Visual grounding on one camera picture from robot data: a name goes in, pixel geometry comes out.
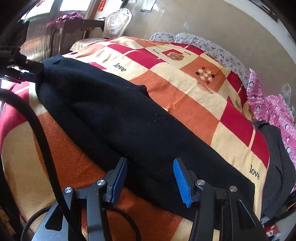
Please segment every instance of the black garment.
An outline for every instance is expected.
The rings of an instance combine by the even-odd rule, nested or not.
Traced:
[[[125,185],[153,204],[193,221],[173,174],[173,160],[211,185],[235,185],[253,204],[254,184],[134,85],[75,59],[43,61],[39,100],[69,137],[108,171],[127,157]]]
[[[270,152],[261,213],[272,218],[285,203],[295,184],[295,167],[284,147],[281,130],[265,121],[257,120],[253,125],[265,136]]]

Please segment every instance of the black hose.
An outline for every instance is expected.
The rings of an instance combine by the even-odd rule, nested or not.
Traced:
[[[141,233],[140,233],[139,228],[137,227],[137,225],[135,224],[133,219],[126,212],[124,212],[116,207],[106,207],[106,209],[121,214],[129,222],[129,224],[131,225],[131,227],[135,231],[136,241],[141,241]]]
[[[63,193],[61,191],[61,186],[59,184],[57,172],[54,166],[54,162],[52,160],[52,154],[50,152],[50,148],[49,148],[44,130],[42,128],[42,125],[38,117],[36,116],[35,112],[32,110],[32,108],[27,102],[25,102],[18,95],[8,90],[0,88],[0,100],[16,108],[29,122],[33,130],[33,133],[37,139],[37,142],[39,144],[40,151],[46,167],[46,171],[49,177],[49,181],[52,186],[52,190],[57,200],[57,203],[59,205],[59,208],[62,214],[64,215],[65,219],[67,220],[69,227],[76,234],[78,240],[86,241],[81,230],[77,228],[78,225],[76,225],[76,220],[72,217],[71,212],[63,196]]]
[[[41,210],[39,210],[37,213],[35,213],[32,217],[30,217],[30,219],[28,220],[28,222],[26,223],[24,229],[22,230],[22,235],[20,236],[20,241],[25,241],[25,237],[27,235],[27,232],[30,228],[30,226],[32,225],[32,223],[38,218],[40,217],[42,214],[47,213],[50,209],[49,207],[45,207]]]

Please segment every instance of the pink cloth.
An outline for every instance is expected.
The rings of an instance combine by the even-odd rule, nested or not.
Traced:
[[[281,94],[265,96],[256,72],[250,69],[247,97],[257,120],[264,120],[281,130],[284,146],[296,167],[296,130],[294,117]]]

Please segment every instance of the metal screw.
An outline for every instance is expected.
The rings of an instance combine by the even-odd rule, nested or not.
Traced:
[[[230,191],[232,192],[236,192],[237,191],[237,187],[236,186],[230,186]]]
[[[205,184],[205,181],[202,180],[202,179],[199,179],[199,180],[196,181],[196,183],[197,183],[197,185],[199,185],[199,186],[203,186],[203,185]]]
[[[73,191],[73,188],[72,187],[65,188],[65,193],[70,193],[72,191]]]
[[[103,186],[105,183],[106,183],[106,181],[103,180],[103,179],[98,180],[98,181],[96,182],[96,184],[97,184],[98,186]]]

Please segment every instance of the bed sheet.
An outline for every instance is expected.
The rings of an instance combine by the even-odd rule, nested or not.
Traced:
[[[252,113],[246,90],[235,73],[197,47],[132,37],[95,43],[65,57],[89,63],[134,84],[146,85],[155,102],[254,183],[254,212],[260,218],[269,151],[263,135],[248,121]],[[13,91],[37,114],[62,188],[82,188],[104,176],[104,171],[70,140],[39,102],[34,83],[15,85]],[[28,122],[8,105],[1,122],[0,149],[5,176],[27,220],[51,205],[54,195]],[[253,175],[250,168],[260,176]],[[153,206],[126,188],[117,207],[134,219],[142,240],[189,238],[191,221]],[[123,218],[114,213],[108,213],[108,218],[114,240],[134,240],[133,230]],[[218,237],[219,232],[215,231],[213,239]]]

